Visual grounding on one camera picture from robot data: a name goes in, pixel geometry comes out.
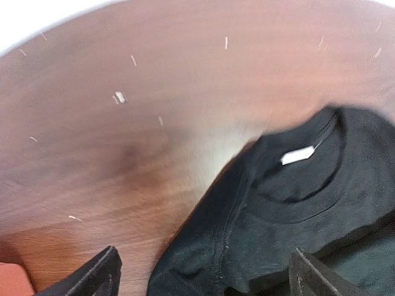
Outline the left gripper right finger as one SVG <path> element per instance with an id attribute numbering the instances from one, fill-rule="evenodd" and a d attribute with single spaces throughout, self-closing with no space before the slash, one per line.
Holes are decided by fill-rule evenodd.
<path id="1" fill-rule="evenodd" d="M 299 248 L 291 254 L 288 274 L 291 295 L 358 295 L 355 285 Z"/>

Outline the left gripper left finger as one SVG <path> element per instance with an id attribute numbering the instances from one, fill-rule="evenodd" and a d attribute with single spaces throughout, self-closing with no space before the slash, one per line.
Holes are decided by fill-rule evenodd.
<path id="1" fill-rule="evenodd" d="M 38 292 L 37 295 L 102 295 L 119 294 L 122 261 L 117 249 L 108 246 L 68 277 Z"/>

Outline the black t-shirt blue logo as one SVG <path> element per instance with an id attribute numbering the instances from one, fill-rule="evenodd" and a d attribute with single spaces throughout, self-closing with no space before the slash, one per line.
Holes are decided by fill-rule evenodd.
<path id="1" fill-rule="evenodd" d="M 162 254 L 148 295 L 288 295 L 294 249 L 372 295 L 394 294 L 394 125 L 325 107 L 261 136 Z"/>

